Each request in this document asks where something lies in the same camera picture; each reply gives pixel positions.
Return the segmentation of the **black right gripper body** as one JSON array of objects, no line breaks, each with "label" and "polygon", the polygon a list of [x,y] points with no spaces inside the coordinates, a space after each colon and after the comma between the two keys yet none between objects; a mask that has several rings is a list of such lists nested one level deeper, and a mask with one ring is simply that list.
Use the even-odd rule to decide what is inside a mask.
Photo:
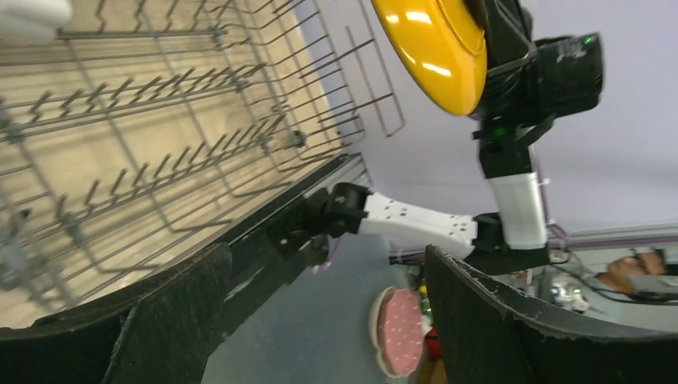
[{"label": "black right gripper body", "polygon": [[518,1],[467,1],[483,30],[488,69],[472,116],[534,126],[592,110],[604,89],[600,33],[534,38],[531,12]]}]

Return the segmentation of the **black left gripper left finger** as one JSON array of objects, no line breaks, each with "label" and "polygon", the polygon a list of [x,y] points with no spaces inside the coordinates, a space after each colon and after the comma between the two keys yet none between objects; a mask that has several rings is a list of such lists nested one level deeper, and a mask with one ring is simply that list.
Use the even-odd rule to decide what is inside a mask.
[{"label": "black left gripper left finger", "polygon": [[4,383],[196,383],[232,267],[226,244],[102,298],[1,330]]}]

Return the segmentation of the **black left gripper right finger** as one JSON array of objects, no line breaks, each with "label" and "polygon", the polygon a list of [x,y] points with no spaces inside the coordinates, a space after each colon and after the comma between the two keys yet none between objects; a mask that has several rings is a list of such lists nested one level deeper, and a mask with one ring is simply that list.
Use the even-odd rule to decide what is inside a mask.
[{"label": "black left gripper right finger", "polygon": [[451,383],[674,383],[677,336],[604,322],[425,250],[425,282]]}]

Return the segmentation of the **yellow patterned plate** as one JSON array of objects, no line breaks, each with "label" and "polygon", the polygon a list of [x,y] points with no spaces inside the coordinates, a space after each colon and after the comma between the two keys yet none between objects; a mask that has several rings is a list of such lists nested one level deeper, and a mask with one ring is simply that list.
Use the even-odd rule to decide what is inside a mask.
[{"label": "yellow patterned plate", "polygon": [[397,56],[445,112],[470,115],[485,88],[485,31],[459,0],[376,0],[372,6]]}]

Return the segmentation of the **white scalloped bowl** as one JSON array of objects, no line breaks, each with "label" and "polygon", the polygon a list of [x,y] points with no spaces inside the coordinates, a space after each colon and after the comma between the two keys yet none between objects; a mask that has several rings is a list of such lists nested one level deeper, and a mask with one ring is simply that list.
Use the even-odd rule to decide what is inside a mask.
[{"label": "white scalloped bowl", "polygon": [[49,44],[73,16],[69,0],[1,0],[1,40],[15,45]]}]

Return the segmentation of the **pink polka dot plate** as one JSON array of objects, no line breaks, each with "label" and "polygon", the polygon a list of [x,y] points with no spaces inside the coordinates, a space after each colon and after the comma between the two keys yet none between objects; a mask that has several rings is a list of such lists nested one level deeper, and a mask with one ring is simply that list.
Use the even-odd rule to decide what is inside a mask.
[{"label": "pink polka dot plate", "polygon": [[424,350],[422,313],[415,294],[405,288],[390,288],[379,302],[374,344],[377,361],[389,377],[414,373]]}]

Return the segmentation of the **white plate under pink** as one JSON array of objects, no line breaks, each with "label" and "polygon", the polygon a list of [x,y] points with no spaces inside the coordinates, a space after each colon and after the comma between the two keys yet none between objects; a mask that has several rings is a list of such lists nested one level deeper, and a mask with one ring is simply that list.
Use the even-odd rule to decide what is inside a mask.
[{"label": "white plate under pink", "polygon": [[371,343],[376,351],[376,360],[381,371],[390,379],[397,379],[400,376],[393,372],[391,366],[386,362],[381,344],[378,338],[378,330],[380,326],[379,316],[381,312],[382,305],[392,297],[393,293],[397,290],[395,286],[389,286],[382,290],[377,298],[374,300],[372,307],[369,312],[368,320],[368,330]]}]

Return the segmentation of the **black table front rail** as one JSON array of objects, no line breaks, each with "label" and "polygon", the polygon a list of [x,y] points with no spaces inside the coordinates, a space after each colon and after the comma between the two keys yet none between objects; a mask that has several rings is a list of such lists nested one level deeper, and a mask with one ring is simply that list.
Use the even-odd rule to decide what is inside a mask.
[{"label": "black table front rail", "polygon": [[267,201],[219,238],[200,294],[209,307],[205,328],[214,350],[281,286],[329,254],[310,219],[338,182],[365,174],[359,154],[341,154]]}]

